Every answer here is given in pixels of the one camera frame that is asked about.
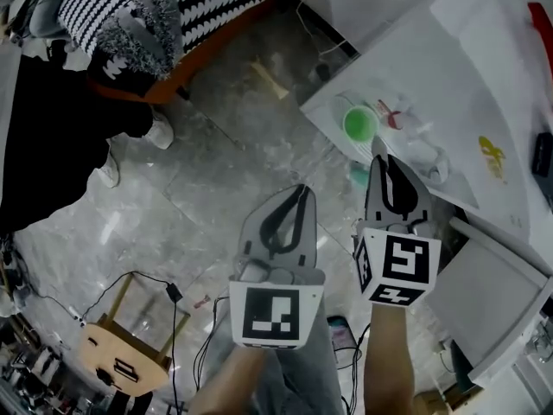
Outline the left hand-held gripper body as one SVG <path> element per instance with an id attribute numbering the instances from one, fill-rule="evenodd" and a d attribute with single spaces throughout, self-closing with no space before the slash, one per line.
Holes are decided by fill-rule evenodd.
<path id="1" fill-rule="evenodd" d="M 242 347 L 298 349 L 315 324 L 325 273 L 248 259 L 229 283 L 232 339 Z"/>

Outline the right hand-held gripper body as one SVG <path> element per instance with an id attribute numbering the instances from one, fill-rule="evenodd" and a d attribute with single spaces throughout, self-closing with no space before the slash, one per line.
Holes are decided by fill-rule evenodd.
<path id="1" fill-rule="evenodd" d="M 415 220 L 407 225 L 357 225 L 353 259 L 361 296 L 375 304 L 410 307 L 434 288 L 442 242 L 435 222 Z"/>

